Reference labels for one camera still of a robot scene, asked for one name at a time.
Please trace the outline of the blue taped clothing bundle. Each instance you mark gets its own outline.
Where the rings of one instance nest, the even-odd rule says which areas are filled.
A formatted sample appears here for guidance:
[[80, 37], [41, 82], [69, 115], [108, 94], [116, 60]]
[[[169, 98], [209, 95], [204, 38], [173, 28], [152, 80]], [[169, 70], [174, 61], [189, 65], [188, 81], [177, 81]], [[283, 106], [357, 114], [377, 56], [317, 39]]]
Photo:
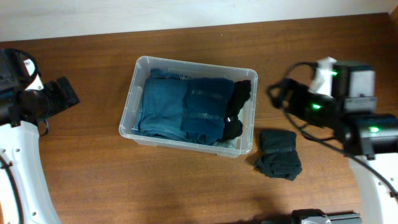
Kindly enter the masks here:
[[224, 117], [234, 91], [225, 78], [194, 78], [183, 98], [182, 131], [190, 142], [212, 145], [221, 139]]

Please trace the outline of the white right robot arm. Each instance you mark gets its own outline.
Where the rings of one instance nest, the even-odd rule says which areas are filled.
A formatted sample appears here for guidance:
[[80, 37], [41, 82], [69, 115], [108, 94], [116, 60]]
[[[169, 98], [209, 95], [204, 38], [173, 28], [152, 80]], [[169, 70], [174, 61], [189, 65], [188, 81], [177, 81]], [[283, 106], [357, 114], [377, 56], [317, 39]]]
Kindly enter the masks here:
[[327, 57], [291, 65], [267, 88], [304, 138], [349, 158], [364, 213], [342, 222], [397, 223], [397, 117], [376, 113], [375, 75], [364, 62]]

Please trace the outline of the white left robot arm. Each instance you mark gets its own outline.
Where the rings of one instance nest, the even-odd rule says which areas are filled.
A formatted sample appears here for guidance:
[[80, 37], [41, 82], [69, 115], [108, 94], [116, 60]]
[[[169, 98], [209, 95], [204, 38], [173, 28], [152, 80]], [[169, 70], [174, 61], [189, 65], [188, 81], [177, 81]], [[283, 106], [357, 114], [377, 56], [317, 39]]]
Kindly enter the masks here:
[[39, 124], [79, 104], [66, 77], [42, 83], [35, 58], [1, 49], [1, 223], [60, 223], [39, 152]]

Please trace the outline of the black taped clothing bundle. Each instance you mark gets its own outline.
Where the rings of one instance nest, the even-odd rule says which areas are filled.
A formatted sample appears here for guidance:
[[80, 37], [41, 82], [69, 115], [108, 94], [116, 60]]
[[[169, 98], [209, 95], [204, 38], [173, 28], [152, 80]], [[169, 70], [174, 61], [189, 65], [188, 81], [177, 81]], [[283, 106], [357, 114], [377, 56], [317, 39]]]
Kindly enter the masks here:
[[238, 118], [238, 114], [243, 109], [244, 104], [251, 97], [251, 81], [243, 80], [234, 83], [234, 91], [228, 103], [225, 117], [223, 136], [219, 142], [234, 139], [243, 133], [243, 124]]

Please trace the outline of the light blue jeans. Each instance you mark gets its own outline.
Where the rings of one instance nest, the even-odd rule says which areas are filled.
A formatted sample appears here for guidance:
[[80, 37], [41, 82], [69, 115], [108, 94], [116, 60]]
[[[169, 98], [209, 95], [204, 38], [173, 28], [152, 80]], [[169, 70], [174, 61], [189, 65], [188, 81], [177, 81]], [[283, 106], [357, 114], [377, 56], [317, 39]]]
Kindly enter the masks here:
[[225, 147], [228, 149], [236, 149], [238, 138], [229, 139], [225, 141], [217, 141], [213, 146], [215, 147]]

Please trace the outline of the dark blue jeans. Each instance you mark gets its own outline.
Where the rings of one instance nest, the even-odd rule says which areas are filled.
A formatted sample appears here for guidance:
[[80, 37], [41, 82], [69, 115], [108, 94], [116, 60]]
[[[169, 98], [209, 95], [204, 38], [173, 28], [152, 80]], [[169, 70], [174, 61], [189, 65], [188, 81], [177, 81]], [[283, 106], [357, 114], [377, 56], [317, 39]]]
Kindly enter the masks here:
[[192, 142], [182, 130], [183, 99], [191, 78], [159, 68], [150, 70], [131, 132], [141, 136]]

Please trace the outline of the small black clothing bundle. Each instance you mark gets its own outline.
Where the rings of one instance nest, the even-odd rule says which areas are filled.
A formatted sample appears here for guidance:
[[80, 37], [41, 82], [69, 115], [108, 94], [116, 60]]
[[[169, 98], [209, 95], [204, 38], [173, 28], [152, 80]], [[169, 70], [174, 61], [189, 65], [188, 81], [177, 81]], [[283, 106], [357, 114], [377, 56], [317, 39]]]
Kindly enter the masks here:
[[270, 178], [293, 181], [302, 171], [296, 151], [296, 133], [283, 129], [263, 129], [260, 132], [259, 159], [254, 167]]

